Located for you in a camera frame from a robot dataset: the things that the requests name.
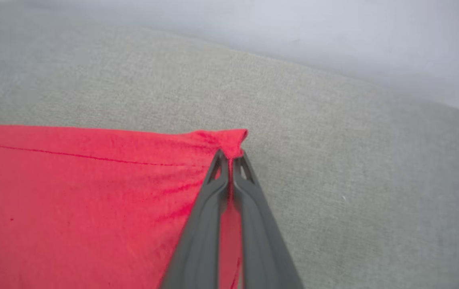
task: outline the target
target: red fabric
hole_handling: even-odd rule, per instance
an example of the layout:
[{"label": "red fabric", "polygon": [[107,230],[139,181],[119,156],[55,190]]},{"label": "red fabric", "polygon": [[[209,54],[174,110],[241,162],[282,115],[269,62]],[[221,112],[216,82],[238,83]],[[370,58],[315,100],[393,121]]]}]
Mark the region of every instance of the red fabric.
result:
[{"label": "red fabric", "polygon": [[[246,134],[0,126],[0,288],[158,287],[215,152]],[[232,206],[221,227],[236,288]]]}]

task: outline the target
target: white floor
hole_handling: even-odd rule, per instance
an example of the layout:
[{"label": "white floor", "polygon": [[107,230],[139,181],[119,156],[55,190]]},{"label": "white floor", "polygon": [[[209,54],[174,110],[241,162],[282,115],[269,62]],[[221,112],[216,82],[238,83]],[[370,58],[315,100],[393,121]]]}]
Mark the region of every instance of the white floor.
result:
[{"label": "white floor", "polygon": [[0,0],[172,31],[459,108],[459,0]]}]

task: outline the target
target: gray fabric surface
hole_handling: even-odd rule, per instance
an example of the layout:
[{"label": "gray fabric surface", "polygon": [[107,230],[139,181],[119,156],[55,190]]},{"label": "gray fabric surface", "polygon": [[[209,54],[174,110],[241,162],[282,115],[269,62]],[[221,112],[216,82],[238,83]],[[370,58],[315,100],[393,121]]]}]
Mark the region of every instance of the gray fabric surface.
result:
[{"label": "gray fabric surface", "polygon": [[306,288],[459,288],[459,110],[0,4],[0,123],[249,128],[244,148]]}]

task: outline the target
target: seam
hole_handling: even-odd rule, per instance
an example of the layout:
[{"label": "seam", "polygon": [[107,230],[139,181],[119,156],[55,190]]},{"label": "seam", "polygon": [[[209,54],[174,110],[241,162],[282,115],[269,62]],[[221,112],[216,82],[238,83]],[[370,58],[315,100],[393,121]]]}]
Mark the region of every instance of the seam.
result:
[{"label": "seam", "polygon": [[7,147],[7,146],[0,146],[0,148],[10,149],[10,150],[29,151],[29,152],[57,154],[57,155],[66,155],[66,156],[75,156],[75,157],[84,157],[86,159],[97,159],[99,161],[115,161],[117,163],[134,163],[136,165],[164,166],[164,167],[202,167],[202,168],[208,168],[209,167],[209,166],[198,166],[198,165],[188,165],[188,164],[142,163],[142,162],[139,162],[139,161],[122,161],[121,159],[109,159],[109,158],[105,158],[105,157],[96,157],[96,156],[88,156],[88,155],[51,152],[51,151],[37,150],[37,149],[23,149],[23,148],[15,148],[15,147]]}]

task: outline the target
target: pinched red fabric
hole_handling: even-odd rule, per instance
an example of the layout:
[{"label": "pinched red fabric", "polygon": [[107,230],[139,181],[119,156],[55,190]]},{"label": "pinched red fabric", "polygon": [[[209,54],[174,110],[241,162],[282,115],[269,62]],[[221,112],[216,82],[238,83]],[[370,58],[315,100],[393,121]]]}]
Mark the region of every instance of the pinched red fabric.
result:
[{"label": "pinched red fabric", "polygon": [[[0,126],[0,288],[157,288],[213,156],[241,156],[246,135]],[[220,242],[233,289],[231,203]]]}]

